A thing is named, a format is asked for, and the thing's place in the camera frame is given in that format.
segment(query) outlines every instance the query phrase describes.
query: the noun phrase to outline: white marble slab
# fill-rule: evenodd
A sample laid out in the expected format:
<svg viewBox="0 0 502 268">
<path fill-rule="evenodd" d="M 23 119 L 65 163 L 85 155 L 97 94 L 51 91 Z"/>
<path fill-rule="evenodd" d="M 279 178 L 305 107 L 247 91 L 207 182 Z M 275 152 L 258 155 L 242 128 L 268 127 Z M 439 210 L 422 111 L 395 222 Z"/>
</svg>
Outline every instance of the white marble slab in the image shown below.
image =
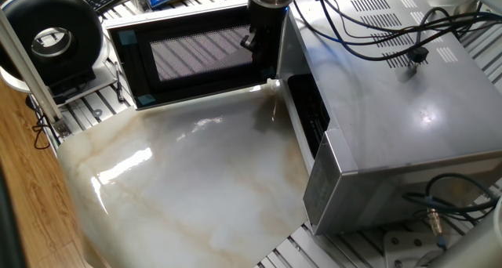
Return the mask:
<svg viewBox="0 0 502 268">
<path fill-rule="evenodd" d="M 130 108 L 65 140 L 79 224 L 112 268 L 251 268 L 307 220 L 277 89 Z"/>
</svg>

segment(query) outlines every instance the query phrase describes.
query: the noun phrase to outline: wooden floor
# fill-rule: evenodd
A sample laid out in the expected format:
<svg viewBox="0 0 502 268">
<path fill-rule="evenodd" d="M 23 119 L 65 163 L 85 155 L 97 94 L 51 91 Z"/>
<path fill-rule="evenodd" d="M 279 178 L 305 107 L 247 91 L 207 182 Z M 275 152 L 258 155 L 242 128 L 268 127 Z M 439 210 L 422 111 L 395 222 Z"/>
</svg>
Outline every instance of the wooden floor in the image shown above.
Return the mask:
<svg viewBox="0 0 502 268">
<path fill-rule="evenodd" d="M 53 151 L 36 150 L 26 94 L 0 80 L 0 161 L 31 268 L 82 268 L 75 215 Z M 45 135 L 39 142 L 47 144 Z"/>
</svg>

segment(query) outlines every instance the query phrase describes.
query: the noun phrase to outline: open microwave door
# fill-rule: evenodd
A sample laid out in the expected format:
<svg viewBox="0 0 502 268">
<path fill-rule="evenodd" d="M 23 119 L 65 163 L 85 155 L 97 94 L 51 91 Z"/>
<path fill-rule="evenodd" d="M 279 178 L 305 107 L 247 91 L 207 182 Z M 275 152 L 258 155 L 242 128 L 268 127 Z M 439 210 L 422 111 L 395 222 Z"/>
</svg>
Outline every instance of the open microwave door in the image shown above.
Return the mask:
<svg viewBox="0 0 502 268">
<path fill-rule="evenodd" d="M 240 46 L 249 33 L 246 4 L 158 14 L 107 28 L 137 109 L 266 82 Z"/>
</svg>

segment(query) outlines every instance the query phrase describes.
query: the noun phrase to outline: round black device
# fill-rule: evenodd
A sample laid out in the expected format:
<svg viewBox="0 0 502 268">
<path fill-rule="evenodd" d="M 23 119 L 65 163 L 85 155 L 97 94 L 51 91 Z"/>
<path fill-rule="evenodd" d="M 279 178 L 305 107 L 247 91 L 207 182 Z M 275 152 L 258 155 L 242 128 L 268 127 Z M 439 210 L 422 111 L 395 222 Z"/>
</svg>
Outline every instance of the round black device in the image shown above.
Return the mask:
<svg viewBox="0 0 502 268">
<path fill-rule="evenodd" d="M 84 0 L 8 0 L 2 6 L 44 83 L 64 92 L 95 78 L 103 31 Z M 0 46 L 0 66 L 21 78 Z"/>
</svg>

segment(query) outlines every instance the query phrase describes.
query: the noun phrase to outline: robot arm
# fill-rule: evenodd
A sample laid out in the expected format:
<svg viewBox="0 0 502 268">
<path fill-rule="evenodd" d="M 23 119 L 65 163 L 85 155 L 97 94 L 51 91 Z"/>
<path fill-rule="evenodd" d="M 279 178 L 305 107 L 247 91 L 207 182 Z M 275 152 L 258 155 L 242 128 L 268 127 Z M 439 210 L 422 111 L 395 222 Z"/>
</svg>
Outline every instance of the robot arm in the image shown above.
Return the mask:
<svg viewBox="0 0 502 268">
<path fill-rule="evenodd" d="M 293 0 L 249 0 L 250 34 L 241 45 L 253 52 L 253 63 L 264 78 L 275 76 L 282 21 Z"/>
</svg>

